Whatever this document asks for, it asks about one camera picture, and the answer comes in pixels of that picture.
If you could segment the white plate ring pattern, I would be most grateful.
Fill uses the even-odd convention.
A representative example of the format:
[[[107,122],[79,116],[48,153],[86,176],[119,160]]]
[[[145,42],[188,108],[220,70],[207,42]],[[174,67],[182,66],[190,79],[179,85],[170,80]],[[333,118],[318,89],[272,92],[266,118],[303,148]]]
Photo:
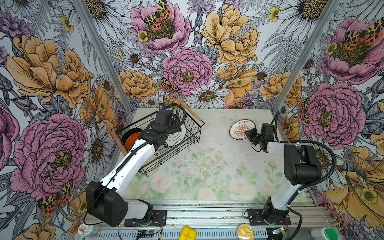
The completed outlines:
[[[168,144],[168,146],[171,146],[171,147],[176,146],[184,140],[186,133],[187,133],[187,130],[185,125],[183,124],[181,125],[179,132],[176,132],[174,134],[169,134],[166,140],[166,143]]]

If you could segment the aluminium right corner post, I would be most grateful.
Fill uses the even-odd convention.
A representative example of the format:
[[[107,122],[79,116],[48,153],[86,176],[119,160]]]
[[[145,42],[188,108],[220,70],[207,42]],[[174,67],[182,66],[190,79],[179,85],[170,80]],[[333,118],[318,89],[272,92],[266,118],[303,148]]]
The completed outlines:
[[[273,114],[277,114],[279,107],[282,105],[282,103],[285,101],[288,94],[290,93],[290,90],[294,86],[302,70],[302,67],[304,66],[306,60],[309,58],[312,50],[315,48],[316,43],[325,31],[325,28],[329,25],[329,22],[331,21],[332,16],[336,12],[340,2],[341,1],[336,0],[327,2],[323,13],[320,15],[318,23],[315,25],[314,32],[312,34],[309,34],[309,38],[303,50],[300,52],[299,58],[296,61],[292,71],[290,72],[286,84],[282,88],[282,91],[279,93],[279,96],[273,105]]]

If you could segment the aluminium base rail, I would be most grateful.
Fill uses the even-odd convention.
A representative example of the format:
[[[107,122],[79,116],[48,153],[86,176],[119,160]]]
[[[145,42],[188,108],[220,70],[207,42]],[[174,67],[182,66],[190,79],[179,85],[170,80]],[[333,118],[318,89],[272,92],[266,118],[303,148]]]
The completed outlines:
[[[255,202],[215,202],[215,201],[181,201],[181,200],[153,200],[149,201],[154,210],[166,210],[166,225],[163,227],[161,240],[178,240],[184,226],[197,231],[196,240],[238,240],[237,230],[242,224],[249,224],[250,221],[244,216],[248,209],[261,209],[264,203]],[[334,227],[331,215],[324,207],[316,207],[310,203],[293,203],[291,208],[303,216],[302,226],[296,236],[296,240],[311,240],[310,231],[314,228]],[[299,217],[289,213],[291,225],[288,225],[288,232],[282,237],[270,238],[272,240],[286,239],[292,234],[299,223]],[[276,226],[251,226],[255,234],[255,240],[264,240],[267,232],[277,229],[283,225]],[[125,227],[124,222],[116,228],[106,224],[102,228],[101,237],[77,237],[76,240],[135,240],[140,230],[154,230],[159,227]]]

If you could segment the round yellow lid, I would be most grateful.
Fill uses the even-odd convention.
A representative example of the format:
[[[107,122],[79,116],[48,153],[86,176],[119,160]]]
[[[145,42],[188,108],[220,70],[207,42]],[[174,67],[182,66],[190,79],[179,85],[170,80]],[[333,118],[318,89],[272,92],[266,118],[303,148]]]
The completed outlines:
[[[239,240],[254,240],[254,232],[249,225],[241,224],[237,229],[237,237]]]

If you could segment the aluminium left corner post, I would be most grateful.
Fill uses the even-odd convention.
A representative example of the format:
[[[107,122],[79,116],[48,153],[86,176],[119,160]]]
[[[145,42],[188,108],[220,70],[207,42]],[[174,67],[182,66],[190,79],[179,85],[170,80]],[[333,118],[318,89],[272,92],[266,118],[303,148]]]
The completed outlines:
[[[103,39],[101,38],[100,34],[98,33],[98,28],[96,27],[96,24],[94,23],[94,20],[92,19],[92,16],[87,8],[87,5],[85,1],[74,1],[75,9],[77,10],[79,17],[86,29],[86,32],[88,34],[88,37],[92,40],[94,47],[103,62],[103,65],[107,71],[107,74],[109,75],[113,85],[115,86],[115,89],[117,91],[118,96],[120,97],[120,100],[122,102],[122,105],[124,109],[126,110],[127,114],[129,116],[132,116],[134,109],[131,106],[126,93],[122,87],[122,84],[120,83],[118,79],[118,74],[111,62],[111,59],[108,55],[108,52],[105,48],[105,45],[103,43]]]

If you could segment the black plate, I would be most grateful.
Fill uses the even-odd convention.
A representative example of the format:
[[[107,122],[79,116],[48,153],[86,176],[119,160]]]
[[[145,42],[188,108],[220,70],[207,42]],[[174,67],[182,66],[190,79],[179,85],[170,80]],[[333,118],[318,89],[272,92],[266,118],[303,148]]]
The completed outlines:
[[[138,139],[142,129],[133,128],[128,130],[122,137],[122,143],[127,147],[127,145],[132,145]]]

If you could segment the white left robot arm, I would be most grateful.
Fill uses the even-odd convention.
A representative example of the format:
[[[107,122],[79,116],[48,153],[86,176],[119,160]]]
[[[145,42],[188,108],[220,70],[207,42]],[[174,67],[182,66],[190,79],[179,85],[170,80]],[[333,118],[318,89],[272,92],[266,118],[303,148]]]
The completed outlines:
[[[143,200],[125,200],[124,194],[144,163],[162,146],[171,130],[143,130],[123,160],[99,182],[92,181],[86,189],[87,212],[101,223],[117,227],[126,220],[149,224],[153,206]]]

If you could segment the yellow plastic block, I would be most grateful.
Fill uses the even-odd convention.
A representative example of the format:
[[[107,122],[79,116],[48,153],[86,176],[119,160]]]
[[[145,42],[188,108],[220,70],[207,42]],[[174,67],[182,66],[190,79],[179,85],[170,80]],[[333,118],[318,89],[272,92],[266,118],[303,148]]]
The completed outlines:
[[[197,237],[196,230],[188,226],[184,226],[180,233],[179,240],[196,240],[196,237]]]

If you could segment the black wire dish rack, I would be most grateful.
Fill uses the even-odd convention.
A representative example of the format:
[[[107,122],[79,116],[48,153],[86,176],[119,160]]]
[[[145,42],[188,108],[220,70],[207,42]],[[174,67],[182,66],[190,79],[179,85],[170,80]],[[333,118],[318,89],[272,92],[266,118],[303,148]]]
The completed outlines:
[[[181,125],[187,118],[186,111],[189,111],[198,121],[202,121],[202,119],[184,102],[175,100],[167,106],[161,104],[160,109],[156,112],[157,115],[155,120],[149,124],[148,129],[145,129],[140,133],[133,148],[126,154],[126,157],[118,165],[115,172],[120,172],[141,148],[149,145],[158,149],[159,146],[163,145],[169,134],[173,134],[181,128]]]

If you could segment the aluminium corner post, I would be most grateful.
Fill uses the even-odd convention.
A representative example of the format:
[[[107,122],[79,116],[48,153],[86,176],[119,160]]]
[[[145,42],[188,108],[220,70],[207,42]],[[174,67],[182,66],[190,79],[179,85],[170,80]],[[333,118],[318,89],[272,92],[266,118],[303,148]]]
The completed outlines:
[[[98,28],[96,27],[96,24],[94,23],[94,20],[92,19],[92,16],[87,8],[87,5],[85,1],[74,1],[75,9],[77,10],[79,17],[86,29],[86,32],[88,34],[88,37],[92,40],[94,47],[103,62],[103,65],[107,71],[107,74],[109,75],[113,85],[115,86],[115,89],[117,91],[118,96],[120,97],[120,100],[122,102],[122,105],[124,109],[126,110],[127,114],[129,116],[132,116],[134,109],[131,106],[126,93],[122,87],[122,84],[120,83],[118,79],[118,74],[111,62],[111,59],[108,55],[108,52],[105,48],[105,45],[103,43],[103,39],[101,38],[100,34],[98,33]]]
[[[325,31],[325,28],[329,25],[329,22],[331,21],[332,16],[336,12],[340,2],[341,1],[336,0],[327,2],[323,13],[320,15],[318,23],[315,25],[314,32],[312,34],[309,34],[309,38],[303,50],[300,52],[299,58],[296,61],[292,71],[290,72],[286,84],[282,88],[282,91],[279,93],[279,96],[273,105],[273,114],[277,114],[279,107],[282,105],[282,103],[285,101],[288,94],[290,93],[290,90],[294,86],[302,70],[302,67],[304,66],[306,60],[309,58],[312,50],[315,48],[316,43]]]

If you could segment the white bottle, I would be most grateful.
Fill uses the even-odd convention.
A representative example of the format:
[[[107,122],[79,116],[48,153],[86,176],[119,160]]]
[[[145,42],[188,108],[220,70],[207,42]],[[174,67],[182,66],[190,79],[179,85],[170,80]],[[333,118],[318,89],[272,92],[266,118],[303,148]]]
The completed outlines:
[[[82,237],[98,237],[102,231],[99,225],[81,224],[78,228],[78,234]]]

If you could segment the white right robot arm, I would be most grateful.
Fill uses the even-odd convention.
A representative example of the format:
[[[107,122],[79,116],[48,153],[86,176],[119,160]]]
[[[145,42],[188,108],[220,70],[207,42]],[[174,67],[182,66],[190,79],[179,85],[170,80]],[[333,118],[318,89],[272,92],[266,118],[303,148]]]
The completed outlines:
[[[322,178],[316,151],[312,146],[275,141],[273,126],[263,124],[259,133],[256,128],[245,131],[247,139],[261,151],[284,159],[283,180],[279,190],[269,197],[262,209],[248,209],[251,225],[291,224],[289,207],[307,184]]]

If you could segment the white plate orange sunburst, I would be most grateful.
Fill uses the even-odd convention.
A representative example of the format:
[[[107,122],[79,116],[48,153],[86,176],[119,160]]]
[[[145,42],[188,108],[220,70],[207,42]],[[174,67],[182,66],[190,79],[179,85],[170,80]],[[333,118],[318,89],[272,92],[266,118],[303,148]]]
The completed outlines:
[[[231,125],[229,134],[234,140],[245,140],[247,138],[245,131],[250,131],[255,127],[255,123],[251,120],[239,120]]]

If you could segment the green white button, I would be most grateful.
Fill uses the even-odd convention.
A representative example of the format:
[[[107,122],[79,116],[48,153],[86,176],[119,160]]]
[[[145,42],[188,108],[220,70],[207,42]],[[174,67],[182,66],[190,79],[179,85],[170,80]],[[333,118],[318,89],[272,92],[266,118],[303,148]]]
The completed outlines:
[[[338,240],[339,236],[334,229],[331,228],[315,228],[311,230],[313,240]]]

